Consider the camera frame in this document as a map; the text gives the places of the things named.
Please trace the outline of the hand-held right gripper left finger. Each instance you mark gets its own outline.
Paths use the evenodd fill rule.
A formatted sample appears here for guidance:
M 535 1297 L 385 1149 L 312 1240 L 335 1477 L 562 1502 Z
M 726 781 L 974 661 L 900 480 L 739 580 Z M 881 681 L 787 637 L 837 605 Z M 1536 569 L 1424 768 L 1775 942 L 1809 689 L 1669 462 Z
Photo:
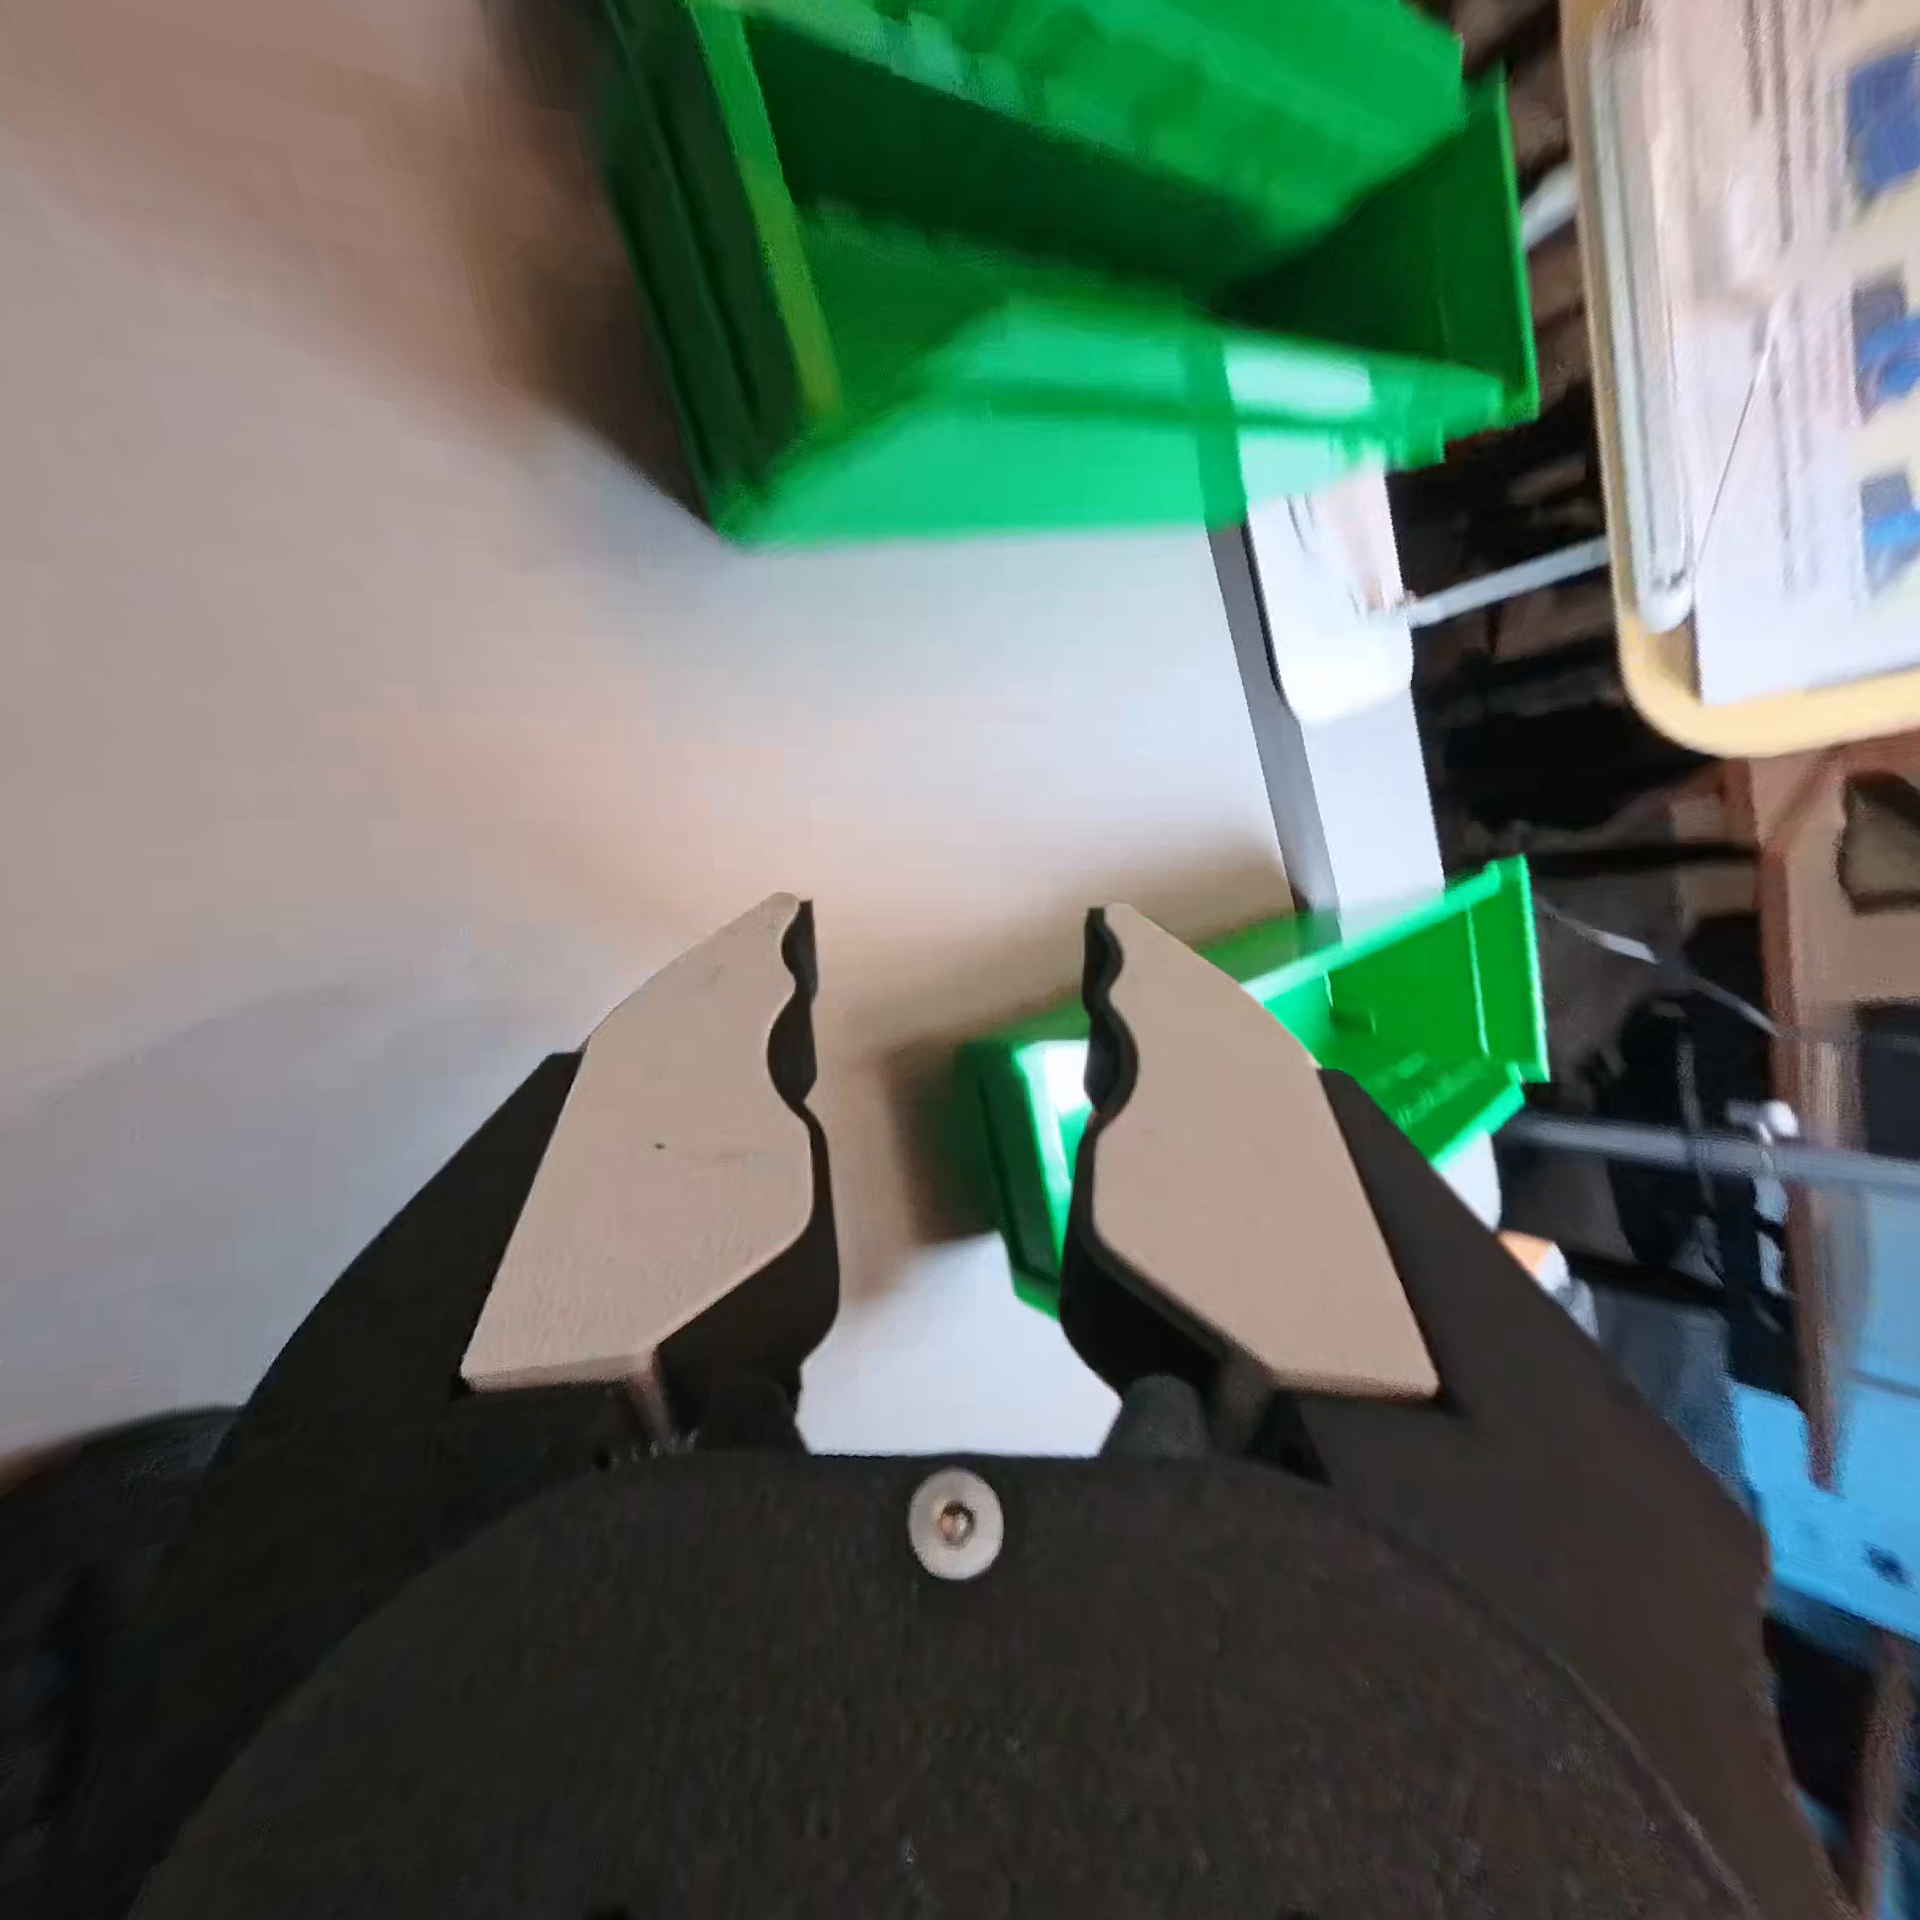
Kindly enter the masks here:
M 588 1034 L 460 1360 L 472 1393 L 796 1387 L 837 1312 L 816 991 L 812 906 L 776 892 Z

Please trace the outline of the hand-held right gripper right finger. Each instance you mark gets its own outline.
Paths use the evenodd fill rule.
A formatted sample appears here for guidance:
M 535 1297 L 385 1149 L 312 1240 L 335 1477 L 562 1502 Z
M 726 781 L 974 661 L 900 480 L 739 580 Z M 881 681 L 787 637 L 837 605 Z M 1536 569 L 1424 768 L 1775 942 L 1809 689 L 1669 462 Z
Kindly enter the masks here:
M 1220 1371 L 1314 1398 L 1427 1404 L 1442 1375 L 1402 1228 L 1443 1179 L 1345 1072 L 1130 905 L 1087 910 L 1087 1122 L 1060 1327 L 1117 1395 Z

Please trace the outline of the grey metal bar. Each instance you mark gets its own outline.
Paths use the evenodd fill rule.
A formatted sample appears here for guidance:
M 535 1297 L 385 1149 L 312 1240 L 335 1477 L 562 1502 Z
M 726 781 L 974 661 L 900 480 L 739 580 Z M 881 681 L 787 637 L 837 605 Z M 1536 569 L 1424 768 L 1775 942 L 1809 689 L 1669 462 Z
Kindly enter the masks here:
M 1584 1154 L 1607 1165 L 1698 1174 L 1711 1180 L 1773 1180 L 1783 1188 L 1917 1195 L 1913 1160 L 1773 1135 L 1690 1130 L 1524 1108 L 1500 1128 L 1498 1140 L 1541 1154 Z

